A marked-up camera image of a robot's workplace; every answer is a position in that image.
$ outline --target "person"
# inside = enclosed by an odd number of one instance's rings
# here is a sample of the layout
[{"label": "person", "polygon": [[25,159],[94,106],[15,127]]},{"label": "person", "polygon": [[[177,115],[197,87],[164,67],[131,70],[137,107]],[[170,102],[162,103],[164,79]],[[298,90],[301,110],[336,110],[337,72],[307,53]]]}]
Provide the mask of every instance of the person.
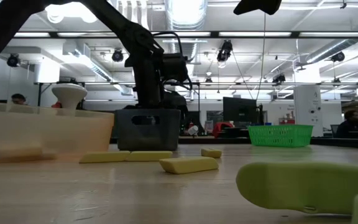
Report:
[{"label": "person", "polygon": [[13,94],[11,98],[12,98],[12,103],[16,105],[25,105],[25,97],[20,93]]},{"label": "person", "polygon": [[337,131],[336,138],[358,138],[357,133],[351,133],[358,128],[358,112],[354,110],[345,113],[345,121],[342,122]]}]

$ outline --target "cable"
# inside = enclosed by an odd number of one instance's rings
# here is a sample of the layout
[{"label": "cable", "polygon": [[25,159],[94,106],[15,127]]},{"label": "cable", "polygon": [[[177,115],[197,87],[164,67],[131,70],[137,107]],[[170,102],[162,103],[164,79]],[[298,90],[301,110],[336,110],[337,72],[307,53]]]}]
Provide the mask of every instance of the cable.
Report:
[{"label": "cable", "polygon": [[246,82],[246,80],[245,80],[244,76],[242,75],[242,72],[241,72],[240,66],[239,66],[239,64],[238,64],[238,62],[237,62],[237,59],[236,59],[236,55],[234,54],[234,50],[231,50],[231,51],[233,52],[233,57],[234,57],[234,60],[236,61],[236,65],[237,65],[237,68],[239,69],[239,72],[240,72],[240,75],[241,75],[242,81],[246,84],[246,88],[247,88],[247,90],[248,90],[249,95],[251,96],[251,99],[254,99],[254,97],[252,96],[251,91],[250,91],[250,90],[249,90],[249,88],[248,88],[247,82]]},{"label": "cable", "polygon": [[259,81],[259,88],[258,88],[258,94],[256,95],[256,100],[258,100],[259,92],[260,92],[260,86],[262,85],[262,79],[264,77],[264,59],[265,59],[265,40],[266,40],[266,13],[265,13],[265,22],[264,22],[264,46],[262,49],[262,68],[260,69],[260,81]]},{"label": "cable", "polygon": [[178,35],[177,33],[172,32],[172,31],[164,31],[164,32],[159,32],[159,33],[153,34],[153,36],[155,37],[155,36],[164,35],[164,34],[172,34],[172,35],[174,35],[174,36],[177,38],[177,40],[178,40],[178,45],[179,45],[179,51],[180,51],[180,53],[183,55],[183,50],[182,50],[182,48],[181,48],[180,37],[179,37],[179,35]]}]

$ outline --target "white cylindrical object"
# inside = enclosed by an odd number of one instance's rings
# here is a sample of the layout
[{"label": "white cylindrical object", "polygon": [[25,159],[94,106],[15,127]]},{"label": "white cylindrical object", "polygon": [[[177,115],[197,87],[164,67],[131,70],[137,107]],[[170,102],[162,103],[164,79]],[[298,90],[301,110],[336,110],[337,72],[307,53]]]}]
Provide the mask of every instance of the white cylindrical object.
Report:
[{"label": "white cylindrical object", "polygon": [[52,88],[52,93],[57,97],[63,108],[75,110],[77,104],[88,93],[84,87],[71,84],[57,84]]}]

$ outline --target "ceiling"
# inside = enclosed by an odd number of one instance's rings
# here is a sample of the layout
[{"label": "ceiling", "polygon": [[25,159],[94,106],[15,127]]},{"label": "ceiling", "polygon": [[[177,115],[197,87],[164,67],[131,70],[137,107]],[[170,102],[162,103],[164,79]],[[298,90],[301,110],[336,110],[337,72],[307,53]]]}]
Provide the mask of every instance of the ceiling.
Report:
[{"label": "ceiling", "polygon": [[[358,0],[348,1],[348,6],[358,6]],[[131,3],[128,2],[128,17],[131,13]],[[149,6],[147,18],[150,30],[167,30],[167,19],[165,16],[163,0],[148,0]],[[206,10],[206,19],[203,30],[258,30],[263,31],[264,25],[266,30],[274,31],[358,31],[358,7],[347,7],[340,9],[342,1],[332,0],[283,0],[282,8],[273,16],[266,16],[264,24],[264,13],[254,11],[241,16],[232,13],[235,1],[226,0],[209,0]],[[317,9],[298,10],[301,7],[328,7],[338,6],[334,9]],[[94,23],[83,22],[80,18],[64,18],[61,23],[53,24],[48,21],[47,12],[40,12],[29,18],[24,24],[21,32],[78,32],[78,31],[109,31],[109,29],[99,21]],[[271,82],[276,72],[270,73],[271,70],[285,62],[294,60],[297,55],[308,55],[321,47],[334,41],[333,39],[232,39],[234,55],[232,54],[227,65],[218,70],[216,63],[216,52],[222,46],[224,39],[203,39],[203,43],[198,44],[197,57],[193,61],[196,65],[193,67],[192,80],[199,82],[205,81],[206,72],[211,72],[213,82],[259,82],[261,77],[265,77]],[[169,52],[169,44],[163,39],[157,40],[159,44]],[[23,47],[40,47],[41,49],[54,55],[65,69],[61,75],[74,76],[78,80],[86,82],[98,81],[97,76],[84,65],[67,62],[62,54],[63,43],[65,39],[14,39],[9,46]],[[115,81],[130,82],[133,81],[132,69],[125,68],[124,62],[113,62],[111,55],[115,48],[122,47],[118,39],[77,39],[77,44],[82,46],[86,44],[91,49],[91,57],[99,62]],[[321,81],[331,81],[336,76],[351,74],[358,71],[358,43],[352,45],[343,53],[346,56],[344,62],[337,63],[333,69],[332,62],[321,61],[317,63],[320,70]],[[287,82],[293,80],[293,68],[284,71]],[[345,78],[343,82],[358,82],[358,74]],[[343,90],[352,91],[356,86],[348,86]]]}]

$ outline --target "wall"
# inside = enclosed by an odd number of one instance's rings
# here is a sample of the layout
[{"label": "wall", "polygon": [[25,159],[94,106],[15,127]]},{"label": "wall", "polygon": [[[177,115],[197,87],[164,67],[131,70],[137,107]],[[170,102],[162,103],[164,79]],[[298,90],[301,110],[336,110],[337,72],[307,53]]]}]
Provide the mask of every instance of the wall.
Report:
[{"label": "wall", "polygon": [[27,104],[37,106],[38,86],[34,85],[34,73],[24,68],[11,68],[0,59],[0,100],[10,102],[11,95],[20,93],[27,99]]},{"label": "wall", "polygon": [[[284,117],[287,113],[291,113],[295,109],[291,101],[273,101],[260,102],[267,111],[267,120],[273,124],[278,124],[278,119]],[[85,109],[98,111],[112,111],[123,109],[126,105],[134,105],[133,101],[124,102],[85,102]],[[188,102],[189,111],[198,111],[197,102]],[[222,101],[201,102],[200,104],[200,122],[202,125],[206,121],[207,111],[221,111],[223,110]],[[340,124],[342,122],[341,102],[323,101],[321,104],[321,111],[323,112],[323,126],[331,129],[331,124]]]}]

